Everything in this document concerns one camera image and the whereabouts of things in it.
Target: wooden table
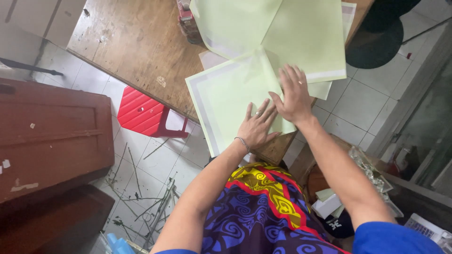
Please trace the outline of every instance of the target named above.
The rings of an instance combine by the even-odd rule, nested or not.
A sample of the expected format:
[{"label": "wooden table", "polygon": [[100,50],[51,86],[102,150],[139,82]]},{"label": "wooden table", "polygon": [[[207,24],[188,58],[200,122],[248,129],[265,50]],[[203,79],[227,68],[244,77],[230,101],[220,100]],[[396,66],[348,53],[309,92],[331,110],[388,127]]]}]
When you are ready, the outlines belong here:
[{"label": "wooden table", "polygon": [[[357,2],[347,39],[355,34],[373,0]],[[175,0],[87,0],[67,50],[176,112],[199,122],[185,78],[203,71],[198,54],[177,26]],[[279,164],[296,132],[256,151]]]}]

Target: blue sleeve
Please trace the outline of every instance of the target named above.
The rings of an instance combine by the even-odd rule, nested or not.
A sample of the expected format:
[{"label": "blue sleeve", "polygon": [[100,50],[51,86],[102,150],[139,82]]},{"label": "blue sleeve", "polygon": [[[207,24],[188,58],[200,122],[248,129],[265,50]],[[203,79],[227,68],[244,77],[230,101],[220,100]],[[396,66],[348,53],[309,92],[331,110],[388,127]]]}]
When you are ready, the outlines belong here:
[{"label": "blue sleeve", "polygon": [[366,222],[355,233],[354,254],[444,254],[426,236],[389,222]]},{"label": "blue sleeve", "polygon": [[169,249],[157,252],[155,254],[197,254],[197,253],[188,249]]}]

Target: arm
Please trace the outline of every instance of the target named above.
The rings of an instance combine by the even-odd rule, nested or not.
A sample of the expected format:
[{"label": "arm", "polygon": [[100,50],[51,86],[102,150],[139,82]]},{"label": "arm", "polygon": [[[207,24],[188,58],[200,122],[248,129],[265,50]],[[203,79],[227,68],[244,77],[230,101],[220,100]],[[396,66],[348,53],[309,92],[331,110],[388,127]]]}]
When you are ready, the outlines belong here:
[{"label": "arm", "polygon": [[354,229],[369,221],[394,222],[372,183],[312,115],[304,72],[289,65],[285,70],[287,74],[279,70],[284,103],[276,94],[270,95],[278,112],[303,133],[328,185],[350,214]]},{"label": "arm", "polygon": [[[250,149],[255,149],[278,135],[268,130],[278,112],[269,99],[251,116],[252,103],[248,105],[245,120],[237,136],[243,138]],[[185,189],[173,212],[163,227],[151,254],[168,249],[187,249],[201,252],[202,234],[207,213],[218,199],[232,172],[248,154],[247,148],[236,138],[217,158],[207,165]]]}]

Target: bracelet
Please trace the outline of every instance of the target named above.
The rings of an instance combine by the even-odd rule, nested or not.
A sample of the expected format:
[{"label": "bracelet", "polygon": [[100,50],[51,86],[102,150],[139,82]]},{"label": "bracelet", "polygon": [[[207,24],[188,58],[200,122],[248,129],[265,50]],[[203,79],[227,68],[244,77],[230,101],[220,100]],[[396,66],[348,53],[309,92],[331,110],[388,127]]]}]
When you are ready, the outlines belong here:
[{"label": "bracelet", "polygon": [[245,141],[243,140],[243,138],[241,138],[241,137],[239,137],[239,136],[236,136],[234,139],[236,139],[236,138],[238,138],[238,139],[240,139],[240,141],[242,141],[242,143],[243,143],[243,145],[246,147],[246,149],[248,150],[248,153],[250,153],[251,151],[250,151],[250,148],[248,147],[248,145],[245,143]]}]

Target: brown wooden cabinet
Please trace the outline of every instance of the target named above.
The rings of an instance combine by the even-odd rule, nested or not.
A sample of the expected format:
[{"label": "brown wooden cabinet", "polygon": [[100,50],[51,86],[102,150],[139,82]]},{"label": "brown wooden cabinet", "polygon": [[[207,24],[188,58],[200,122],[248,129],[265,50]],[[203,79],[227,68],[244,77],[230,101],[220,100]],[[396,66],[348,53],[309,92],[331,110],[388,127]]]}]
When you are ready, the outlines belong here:
[{"label": "brown wooden cabinet", "polygon": [[0,217],[105,176],[110,98],[0,78]]}]

